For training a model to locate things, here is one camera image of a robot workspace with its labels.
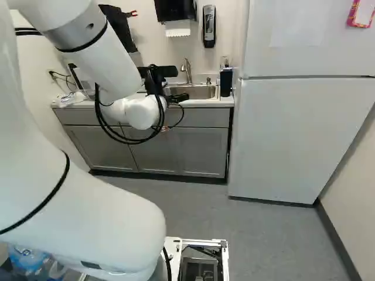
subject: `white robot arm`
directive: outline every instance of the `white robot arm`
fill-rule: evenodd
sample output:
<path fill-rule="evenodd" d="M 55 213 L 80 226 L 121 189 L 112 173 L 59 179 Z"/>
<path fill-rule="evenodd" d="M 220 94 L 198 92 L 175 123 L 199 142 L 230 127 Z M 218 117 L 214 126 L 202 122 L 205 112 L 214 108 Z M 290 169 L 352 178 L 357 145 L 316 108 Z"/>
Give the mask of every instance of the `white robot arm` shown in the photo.
<path fill-rule="evenodd" d="M 0 0 L 0 240 L 101 279 L 148 280 L 165 240 L 161 210 L 81 171 L 40 133 L 23 100 L 9 7 L 106 89 L 103 102 L 141 85 L 94 1 Z"/>
<path fill-rule="evenodd" d="M 126 99 L 142 85 L 139 72 L 108 20 L 92 0 L 8 0 L 63 53 L 101 87 L 103 111 L 134 128 L 148 129 L 159 117 L 155 97 Z M 166 101 L 163 97 L 164 110 Z"/>

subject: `refrigerator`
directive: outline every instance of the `refrigerator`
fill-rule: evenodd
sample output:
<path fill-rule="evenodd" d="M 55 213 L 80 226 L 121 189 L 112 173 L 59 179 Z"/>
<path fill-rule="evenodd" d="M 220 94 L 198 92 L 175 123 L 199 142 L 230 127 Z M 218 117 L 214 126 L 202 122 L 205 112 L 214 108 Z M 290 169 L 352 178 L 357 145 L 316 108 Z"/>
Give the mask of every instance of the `refrigerator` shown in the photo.
<path fill-rule="evenodd" d="M 353 0 L 238 3 L 229 195 L 313 204 L 375 102 L 375 24 L 348 26 Z"/>

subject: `paper towel dispenser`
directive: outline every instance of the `paper towel dispenser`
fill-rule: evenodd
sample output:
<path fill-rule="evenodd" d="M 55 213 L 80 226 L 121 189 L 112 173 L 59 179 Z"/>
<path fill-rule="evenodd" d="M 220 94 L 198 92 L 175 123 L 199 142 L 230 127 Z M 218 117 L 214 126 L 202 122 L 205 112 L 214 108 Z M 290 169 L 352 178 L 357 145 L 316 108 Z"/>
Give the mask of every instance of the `paper towel dispenser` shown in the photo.
<path fill-rule="evenodd" d="M 154 0 L 158 22 L 196 20 L 195 0 Z"/>

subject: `stainless steel sink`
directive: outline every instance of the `stainless steel sink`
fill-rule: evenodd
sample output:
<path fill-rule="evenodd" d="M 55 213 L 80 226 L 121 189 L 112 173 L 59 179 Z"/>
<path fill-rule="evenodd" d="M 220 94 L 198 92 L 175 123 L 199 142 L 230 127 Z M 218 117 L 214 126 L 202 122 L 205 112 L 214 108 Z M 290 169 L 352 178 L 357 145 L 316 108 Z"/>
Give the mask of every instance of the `stainless steel sink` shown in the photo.
<path fill-rule="evenodd" d="M 168 85 L 166 95 L 189 94 L 190 100 L 207 100 L 216 97 L 216 86 L 206 84 Z"/>

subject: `white refrigerator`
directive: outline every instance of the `white refrigerator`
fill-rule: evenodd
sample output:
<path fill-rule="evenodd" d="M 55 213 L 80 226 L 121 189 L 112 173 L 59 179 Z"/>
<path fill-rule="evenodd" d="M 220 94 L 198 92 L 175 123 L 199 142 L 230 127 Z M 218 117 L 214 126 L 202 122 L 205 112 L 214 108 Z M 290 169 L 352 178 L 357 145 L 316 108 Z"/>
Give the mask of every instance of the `white refrigerator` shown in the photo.
<path fill-rule="evenodd" d="M 375 23 L 348 26 L 352 2 L 240 2 L 230 196 L 312 204 L 335 171 L 375 102 Z"/>

